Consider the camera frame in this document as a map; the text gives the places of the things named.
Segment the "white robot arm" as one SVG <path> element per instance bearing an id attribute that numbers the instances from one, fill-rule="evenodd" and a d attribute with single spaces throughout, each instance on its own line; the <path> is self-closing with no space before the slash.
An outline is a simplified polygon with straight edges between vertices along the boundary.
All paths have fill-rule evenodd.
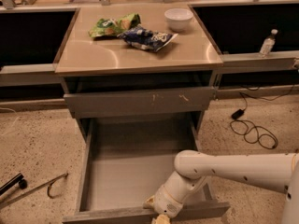
<path id="1" fill-rule="evenodd" d="M 151 224 L 171 224 L 186 200 L 210 176 L 281 192 L 286 196 L 281 224 L 299 224 L 299 155 L 258 154 L 212 156 L 183 150 L 174 159 L 174 172 L 143 203 L 158 214 Z"/>

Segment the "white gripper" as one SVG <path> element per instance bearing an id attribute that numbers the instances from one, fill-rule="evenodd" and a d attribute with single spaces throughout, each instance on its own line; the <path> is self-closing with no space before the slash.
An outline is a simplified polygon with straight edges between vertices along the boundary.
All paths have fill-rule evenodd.
<path id="1" fill-rule="evenodd" d="M 159 216 L 151 224 L 171 224 L 185 202 L 206 183 L 205 177 L 189 179 L 174 171 L 153 196 L 143 202 L 144 209 L 153 209 Z"/>

